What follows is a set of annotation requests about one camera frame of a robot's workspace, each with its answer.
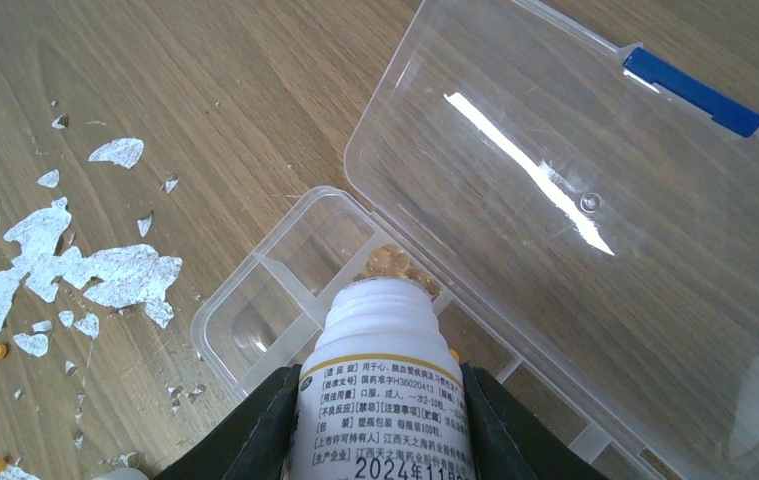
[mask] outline yellow softgel capsule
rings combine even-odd
[[[409,267],[409,269],[406,270],[406,277],[412,282],[421,285],[423,288],[426,288],[426,284],[429,282],[429,275],[426,275],[426,272],[417,267]]]
[[[411,259],[405,254],[405,252],[400,252],[393,255],[391,258],[391,264],[388,265],[388,268],[386,268],[385,271],[392,276],[405,275],[406,270],[408,270],[408,267],[410,266]]]
[[[391,263],[391,252],[384,248],[377,248],[370,252],[370,257],[367,259],[367,266],[377,270],[383,270]]]

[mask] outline transparent lid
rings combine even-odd
[[[759,476],[759,128],[631,53],[537,2],[427,0],[347,176],[682,473]]]

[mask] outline plastic box lid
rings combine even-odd
[[[281,328],[241,324],[259,358],[310,351],[353,272],[318,293],[276,257],[320,204],[344,213],[312,232],[415,249],[593,420],[588,438],[646,446],[690,478],[759,478],[758,113],[539,2],[426,0],[344,165],[374,214],[312,192],[195,317],[221,378],[237,385],[206,322],[251,275],[264,278],[242,296],[270,276],[293,303]],[[362,255],[322,248],[331,264]],[[266,308],[281,302],[253,311]]]

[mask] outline wooden table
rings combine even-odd
[[[759,0],[550,3],[616,44],[645,42],[759,110]],[[190,345],[191,318],[294,196],[315,185],[349,188],[344,146],[416,7],[0,2],[0,270],[18,254],[2,233],[62,195],[73,214],[65,238],[75,232],[83,252],[140,242],[135,220],[154,212],[145,242],[184,260],[168,291],[176,308],[168,328],[140,311],[112,315],[85,303],[103,318],[95,342],[56,331],[43,358],[12,348],[0,362],[0,455],[23,457],[21,466],[41,478],[90,478],[140,451],[153,473],[234,407]],[[64,112],[70,127],[52,129]],[[123,136],[146,142],[134,169],[86,162],[95,147]],[[53,168],[61,172],[56,189],[35,183]],[[172,171],[180,181],[167,195],[160,186]],[[0,338],[10,343],[60,310],[81,315],[77,292],[63,290],[45,304],[21,289]],[[65,360],[78,371],[65,375]],[[532,381],[511,387],[546,408]],[[205,393],[193,403],[182,397],[174,412],[167,388],[179,385],[204,385]]]

